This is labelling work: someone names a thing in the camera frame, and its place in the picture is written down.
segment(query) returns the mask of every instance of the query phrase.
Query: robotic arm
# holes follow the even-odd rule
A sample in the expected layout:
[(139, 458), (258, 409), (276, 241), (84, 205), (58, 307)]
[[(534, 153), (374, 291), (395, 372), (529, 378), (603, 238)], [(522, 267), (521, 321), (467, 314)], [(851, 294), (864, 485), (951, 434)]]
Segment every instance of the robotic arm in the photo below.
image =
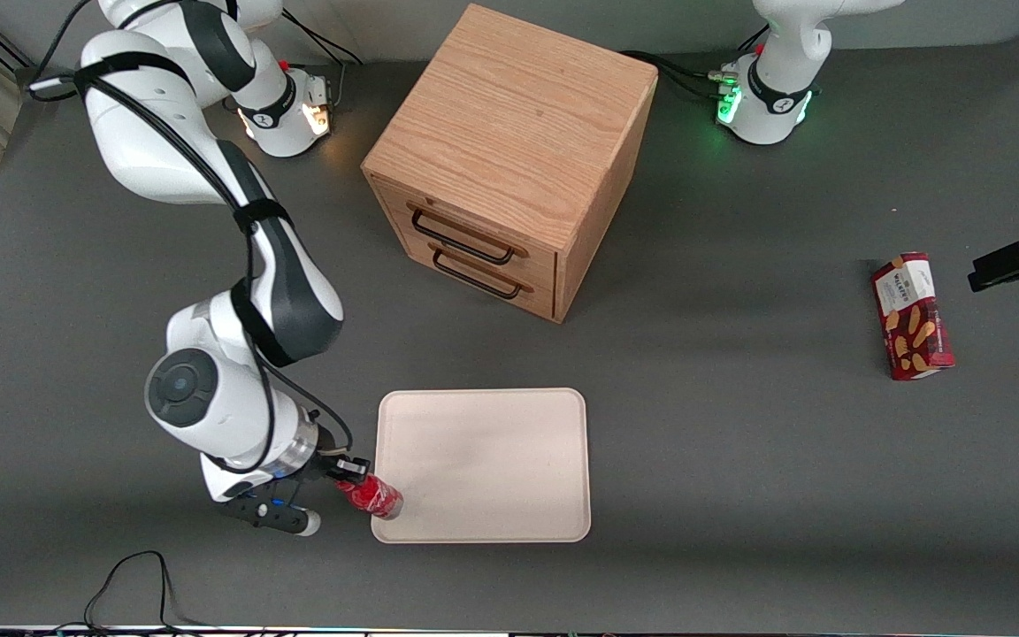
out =
[[(191, 4), (198, 3), (180, 0), (153, 10)], [(146, 407), (163, 430), (202, 453), (211, 498), (230, 516), (311, 535), (319, 517), (291, 500), (301, 481), (319, 477), (335, 480), (357, 508), (395, 516), (401, 496), (369, 473), (371, 463), (351, 459), (347, 444), (337, 446), (317, 423), (319, 413), (270, 387), (267, 372), (284, 379), (272, 366), (327, 350), (343, 308), (258, 169), (207, 128), (192, 76), (170, 49), (137, 30), (94, 37), (74, 76), (97, 147), (117, 181), (154, 201), (230, 206), (262, 259), (257, 277), (249, 271), (230, 290), (172, 316), (167, 353), (146, 382)], [(235, 96), (255, 89), (255, 82)], [(291, 138), (294, 129), (267, 130)]]
[(747, 78), (729, 90), (718, 122), (751, 144), (784, 141), (804, 120), (813, 79), (833, 51), (823, 21), (897, 7), (903, 0), (753, 0), (772, 33), (760, 53), (722, 65)]
[(247, 32), (270, 23), (282, 0), (100, 0), (121, 31), (162, 44), (195, 90), (199, 108), (232, 96), (247, 132), (266, 154), (297, 156), (328, 132), (328, 85), (282, 69)]

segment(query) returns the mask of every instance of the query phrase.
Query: drawer handle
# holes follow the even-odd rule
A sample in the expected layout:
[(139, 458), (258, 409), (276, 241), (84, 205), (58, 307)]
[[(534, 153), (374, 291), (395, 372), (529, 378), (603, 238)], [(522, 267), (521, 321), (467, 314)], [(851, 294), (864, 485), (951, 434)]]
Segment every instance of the drawer handle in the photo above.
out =
[(461, 250), (466, 254), (469, 254), (470, 257), (481, 258), (482, 261), (485, 261), (487, 263), (493, 263), (493, 265), (505, 265), (506, 263), (509, 263), (509, 258), (513, 257), (513, 249), (506, 249), (506, 253), (505, 255), (502, 255), (502, 257), (494, 257), (493, 255), (485, 254), (485, 252), (481, 250), (476, 250), (466, 244), (453, 241), (453, 238), (448, 237), (444, 233), (436, 232), (435, 230), (428, 228), (428, 226), (420, 225), (419, 221), (422, 217), (424, 217), (424, 211), (420, 209), (414, 209), (414, 210), (416, 211), (416, 213), (412, 215), (412, 225), (414, 225), (414, 228), (416, 228), (416, 230), (420, 231), (421, 233), (427, 234), (428, 237), (437, 238), (438, 241), (444, 243), (445, 245), (452, 247), (452, 249)]
[(493, 296), (496, 296), (496, 298), (505, 299), (506, 301), (513, 301), (513, 299), (517, 299), (518, 295), (521, 294), (521, 287), (522, 287), (521, 283), (517, 283), (513, 287), (513, 291), (504, 293), (502, 290), (497, 289), (497, 287), (494, 287), (493, 285), (486, 285), (486, 283), (479, 281), (477, 278), (470, 277), (470, 275), (466, 275), (462, 273), (462, 271), (458, 271), (452, 267), (442, 265), (438, 259), (440, 257), (442, 257), (442, 251), (435, 251), (435, 257), (432, 257), (432, 263), (435, 265), (435, 267), (437, 267), (437, 269), (440, 271), (444, 271), (445, 274), (452, 275), (452, 277), (460, 279), (460, 281), (470, 283), (470, 285), (474, 285), (478, 287), (478, 289), (481, 289), (482, 291), (490, 293)]

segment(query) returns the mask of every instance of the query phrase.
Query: black cable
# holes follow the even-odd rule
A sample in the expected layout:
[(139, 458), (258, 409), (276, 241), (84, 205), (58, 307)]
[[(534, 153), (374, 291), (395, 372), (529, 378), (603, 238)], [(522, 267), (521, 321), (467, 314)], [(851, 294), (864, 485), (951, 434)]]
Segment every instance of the black cable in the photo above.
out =
[(761, 28), (760, 31), (754, 33), (752, 37), (748, 37), (748, 39), (745, 40), (745, 42), (741, 42), (741, 44), (737, 45), (737, 50), (745, 51), (749, 47), (753, 47), (753, 43), (756, 42), (757, 39), (759, 39), (759, 37), (764, 36), (765, 32), (767, 31), (768, 31), (768, 23), (765, 23), (765, 25), (763, 25), (763, 28)]
[[(205, 158), (201, 156), (190, 144), (183, 140), (180, 135), (178, 135), (172, 126), (168, 125), (157, 113), (155, 113), (150, 108), (147, 108), (144, 104), (140, 104), (135, 98), (129, 97), (124, 91), (120, 91), (116, 86), (108, 84), (101, 77), (91, 77), (88, 81), (88, 86), (91, 89), (97, 89), (106, 97), (112, 98), (117, 104), (124, 106), (124, 108), (130, 110), (138, 117), (141, 117), (146, 124), (149, 124), (152, 129), (159, 134), (159, 137), (164, 138), (164, 141), (169, 143), (175, 151), (177, 151), (180, 156), (184, 158), (191, 165), (194, 166), (195, 170), (203, 178), (206, 178), (207, 183), (211, 185), (212, 189), (218, 194), (219, 198), (222, 199), (223, 203), (230, 206), (232, 210), (238, 209), (238, 203), (234, 201), (233, 195), (231, 195), (230, 190), (227, 189), (226, 183), (221, 177), (211, 168), (211, 165), (207, 163)], [(254, 234), (246, 234), (246, 277), (244, 278), (244, 291), (246, 298), (250, 299), (252, 295), (252, 282), (254, 282)], [(294, 383), (293, 380), (288, 379), (287, 376), (282, 374), (276, 368), (270, 366), (270, 363), (266, 362), (262, 354), (258, 351), (258, 348), (254, 344), (254, 339), (251, 338), (251, 334), (247, 331), (243, 331), (244, 337), (246, 338), (246, 343), (248, 350), (251, 351), (251, 356), (255, 360), (255, 366), (258, 368), (258, 377), (262, 380), (263, 394), (266, 397), (266, 440), (263, 443), (262, 453), (259, 454), (258, 459), (247, 468), (235, 468), (227, 465), (225, 461), (221, 459), (211, 459), (213, 463), (223, 469), (223, 471), (230, 472), (231, 474), (248, 474), (250, 472), (256, 471), (256, 469), (262, 467), (265, 464), (266, 456), (270, 453), (272, 442), (274, 442), (274, 428), (275, 428), (275, 408), (274, 399), (272, 397), (272, 387), (270, 384), (270, 376), (266, 374), (267, 371), (272, 372), (278, 379), (286, 383), (293, 391), (299, 392), (304, 399), (310, 400), (325, 411), (329, 417), (340, 427), (340, 431), (344, 433), (347, 440), (345, 447), (352, 448), (352, 431), (347, 424), (336, 414), (330, 407), (325, 405), (322, 400), (316, 399), (315, 395), (309, 393), (305, 388), (301, 387), (299, 384)]]
[(700, 91), (695, 89), (694, 86), (687, 84), (687, 82), (684, 82), (684, 79), (708, 82), (707, 76), (705, 76), (704, 73), (695, 72), (687, 67), (683, 67), (683, 65), (667, 60), (665, 57), (655, 56), (653, 53), (628, 50), (621, 51), (620, 54), (623, 54), (623, 56), (634, 57), (634, 59), (647, 62), (648, 64), (654, 64), (654, 67), (659, 69), (659, 73), (662, 73), (664, 77), (679, 85), (680, 89), (687, 91), (687, 93), (692, 94), (692, 96), (708, 97), (712, 98), (712, 100), (718, 100), (718, 98), (720, 98), (718, 93)]
[(360, 56), (357, 56), (356, 53), (348, 51), (344, 47), (340, 47), (340, 45), (336, 44), (336, 42), (327, 39), (327, 37), (322, 36), (322, 34), (312, 31), (312, 29), (307, 28), (306, 24), (301, 23), (301, 20), (299, 20), (299, 18), (293, 15), (293, 12), (289, 11), (288, 9), (282, 9), (282, 16), (285, 16), (285, 19), (290, 20), (291, 23), (296, 23), (299, 26), (299, 29), (301, 29), (301, 31), (303, 32), (306, 32), (309, 37), (314, 37), (315, 41), (316, 39), (323, 40), (324, 42), (331, 44), (332, 47), (335, 47), (336, 49), (340, 49), (340, 51), (343, 51), (345, 54), (347, 54), (348, 57), (352, 57), (353, 60), (356, 60), (357, 64), (365, 63), (364, 60), (361, 60)]
[[(65, 32), (68, 31), (69, 24), (72, 23), (73, 17), (77, 16), (77, 13), (85, 8), (86, 4), (92, 3), (93, 0), (77, 0), (76, 4), (73, 4), (73, 8), (69, 10), (69, 15), (65, 16), (65, 19), (61, 22), (59, 29), (57, 29), (57, 34), (53, 37), (53, 41), (50, 42), (50, 48), (45, 50), (45, 56), (42, 57), (42, 61), (37, 64), (37, 71), (34, 72), (34, 79), (40, 81), (42, 73), (45, 72), (45, 67), (50, 65), (50, 60), (53, 59), (53, 52), (57, 51), (57, 46), (61, 44), (62, 37), (65, 36)], [(72, 93), (65, 93), (64, 96), (57, 97), (40, 97), (36, 92), (31, 91), (30, 97), (39, 102), (60, 102), (61, 100), (68, 100), (69, 97), (73, 97)]]
[[(82, 628), (70, 628), (73, 626), (81, 626)], [(170, 628), (167, 626), (161, 626), (158, 628), (120, 628), (114, 630), (114, 633), (118, 634), (120, 637), (128, 636), (128, 634), (133, 634), (137, 637), (155, 637), (158, 634), (164, 632), (170, 632)], [(101, 634), (113, 633), (112, 630), (102, 626), (86, 626), (84, 622), (81, 621), (69, 621), (65, 622), (61, 626), (56, 626), (50, 630), (33, 630), (29, 628), (0, 628), (0, 637), (56, 637), (57, 634), (64, 634), (64, 636), (74, 636), (78, 634), (81, 636), (101, 636)], [(214, 632), (204, 632), (204, 630), (181, 630), (182, 634), (194, 634), (196, 637), (210, 636), (210, 634), (223, 634), (225, 637), (235, 637), (235, 632), (221, 632), (221, 630), (215, 629)]]
[(322, 408), (323, 411), (326, 414), (328, 414), (329, 419), (332, 419), (332, 422), (336, 423), (336, 426), (340, 427), (340, 432), (344, 434), (344, 450), (345, 452), (352, 450), (352, 430), (351, 428), (348, 428), (347, 423), (344, 422), (344, 419), (340, 418), (339, 414), (333, 411), (332, 408), (329, 407), (328, 405), (325, 405), (323, 400), (317, 399), (316, 395), (309, 393), (307, 390), (305, 390), (305, 388), (301, 387), (301, 385), (294, 383), (293, 380), (288, 379), (285, 374), (283, 374), (280, 370), (278, 370), (278, 368), (271, 366), (268, 360), (262, 359), (262, 363), (260, 363), (259, 366), (265, 367), (267, 368), (267, 370), (270, 370), (270, 373), (274, 375), (275, 378), (278, 378), (278, 380), (282, 380), (283, 383), (286, 383), (288, 387), (290, 387), (293, 391), (303, 396), (303, 399), (308, 400), (309, 403), (313, 403), (314, 405), (316, 405), (316, 407)]
[(648, 64), (654, 64), (656, 67), (663, 68), (666, 67), (675, 72), (683, 73), (683, 75), (688, 75), (691, 77), (696, 77), (696, 79), (705, 79), (705, 73), (700, 73), (693, 71), (682, 64), (675, 63), (667, 60), (666, 57), (655, 56), (654, 53), (647, 53), (646, 51), (634, 51), (627, 50), (621, 51), (621, 56), (635, 57), (636, 60), (642, 60)]
[[(106, 590), (109, 590), (109, 585), (112, 584), (112, 578), (116, 577), (117, 570), (120, 570), (120, 567), (123, 566), (126, 561), (136, 560), (137, 558), (142, 555), (155, 555), (155, 558), (157, 558), (159, 562), (159, 613), (158, 613), (159, 626), (167, 630), (171, 630), (171, 632), (174, 633), (192, 634), (185, 632), (185, 630), (183, 629), (173, 626), (165, 618), (167, 612), (167, 601), (171, 602), (172, 609), (174, 612), (174, 606), (176, 605), (175, 589), (171, 581), (171, 572), (170, 570), (167, 570), (167, 561), (164, 560), (162, 553), (160, 553), (159, 551), (153, 551), (153, 549), (147, 549), (147, 551), (139, 551), (136, 553), (130, 553), (130, 555), (125, 555), (119, 562), (117, 562), (117, 564), (114, 565), (111, 570), (109, 570), (108, 577), (104, 578), (104, 584), (101, 585), (101, 588), (98, 589), (97, 592), (94, 593), (93, 597), (90, 597), (88, 603), (85, 604), (85, 611), (84, 613), (82, 613), (81, 624), (89, 627), (90, 630), (94, 630), (94, 632), (101, 634), (108, 633), (108, 630), (106, 630), (102, 625), (98, 625), (93, 620), (93, 612), (94, 609), (97, 609), (97, 602), (101, 600), (101, 597), (104, 596)], [(186, 618), (178, 616), (178, 614), (175, 617), (177, 617), (177, 619), (181, 621), (192, 622), (190, 620), (186, 620)], [(57, 627), (57, 629), (54, 629), (52, 633), (56, 634), (57, 630), (60, 630), (61, 628), (67, 626), (72, 626), (73, 624), (77, 624), (77, 622), (70, 622), (70, 624), (63, 624)], [(120, 634), (125, 634), (124, 630), (120, 630)]]
[[(230, 206), (232, 210), (238, 209), (238, 203), (234, 201), (234, 195), (230, 193), (230, 189), (227, 189), (226, 183), (223, 182), (222, 178), (211, 168), (211, 165), (207, 163), (205, 158), (201, 156), (190, 144), (183, 140), (180, 135), (175, 132), (172, 126), (168, 125), (155, 111), (147, 108), (144, 104), (140, 104), (132, 97), (124, 91), (120, 91), (116, 86), (108, 84), (101, 77), (91, 77), (88, 82), (88, 86), (91, 89), (97, 89), (106, 97), (112, 98), (117, 104), (124, 106), (124, 108), (130, 110), (130, 112), (137, 114), (141, 117), (146, 124), (152, 126), (159, 137), (164, 138), (164, 141), (169, 143), (175, 152), (180, 154), (191, 165), (194, 166), (195, 170), (203, 178), (206, 178), (207, 183), (215, 190), (218, 197), (222, 199), (224, 205)], [(254, 238), (252, 234), (247, 234), (246, 237), (246, 296), (248, 299), (251, 298), (251, 282), (254, 279)], [(267, 423), (266, 423), (266, 441), (263, 444), (263, 450), (258, 456), (258, 459), (251, 464), (250, 467), (238, 469), (235, 467), (230, 467), (225, 461), (221, 459), (211, 459), (211, 463), (214, 463), (218, 468), (223, 469), (223, 471), (230, 472), (231, 474), (248, 474), (255, 469), (261, 467), (266, 460), (266, 455), (270, 453), (270, 447), (274, 443), (274, 399), (272, 397), (272, 389), (270, 387), (270, 379), (267, 378), (262, 366), (258, 363), (258, 348), (254, 346), (254, 341), (251, 339), (251, 335), (247, 334), (244, 330), (244, 335), (246, 337), (247, 347), (250, 347), (251, 355), (255, 358), (255, 366), (258, 367), (258, 377), (262, 379), (263, 390), (266, 395), (266, 411), (267, 411)]]
[(325, 47), (325, 42), (323, 40), (320, 40), (320, 37), (316, 37), (314, 36), (314, 34), (309, 32), (307, 32), (306, 35), (309, 37), (309, 39), (312, 40), (313, 44), (316, 44), (317, 47), (320, 47), (320, 49), (328, 56), (328, 59), (331, 59), (332, 61), (336, 62), (336, 64), (339, 64), (340, 68), (344, 68), (344, 63), (345, 63), (344, 60), (339, 59), (339, 57), (336, 57), (335, 53), (329, 51), (328, 47)]

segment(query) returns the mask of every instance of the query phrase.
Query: dark gray tabletop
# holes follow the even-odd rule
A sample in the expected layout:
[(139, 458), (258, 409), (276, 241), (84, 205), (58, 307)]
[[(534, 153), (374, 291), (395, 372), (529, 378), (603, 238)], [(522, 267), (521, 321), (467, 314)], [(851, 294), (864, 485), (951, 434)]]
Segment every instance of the dark gray tabletop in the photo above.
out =
[[(774, 148), (662, 84), (566, 325), (392, 235), (358, 166), (420, 69), (353, 69), (334, 135), (291, 160), (207, 111), (345, 304), (331, 352), (288, 370), (369, 457), (392, 390), (577, 387), (587, 539), (387, 546), (323, 483), (312, 539), (218, 516), (142, 386), (166, 319), (238, 277), (238, 230), (124, 192), (77, 102), (30, 105), (0, 172), (0, 624), (75, 620), (154, 547), (216, 624), (1019, 634), (1019, 283), (966, 281), (1019, 238), (1019, 41), (837, 52)], [(868, 282), (905, 251), (930, 254), (959, 362), (916, 383), (887, 375)], [(151, 624), (154, 568), (98, 617)]]

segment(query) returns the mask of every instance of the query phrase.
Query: red can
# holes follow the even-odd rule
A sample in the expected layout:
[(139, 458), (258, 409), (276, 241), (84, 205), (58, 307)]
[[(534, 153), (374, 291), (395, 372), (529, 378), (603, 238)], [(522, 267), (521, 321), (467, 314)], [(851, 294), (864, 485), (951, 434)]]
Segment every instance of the red can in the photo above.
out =
[(360, 484), (337, 480), (336, 488), (344, 492), (344, 496), (353, 507), (382, 520), (391, 520), (399, 516), (400, 509), (404, 509), (404, 494), (399, 489), (372, 474), (365, 476), (365, 480)]

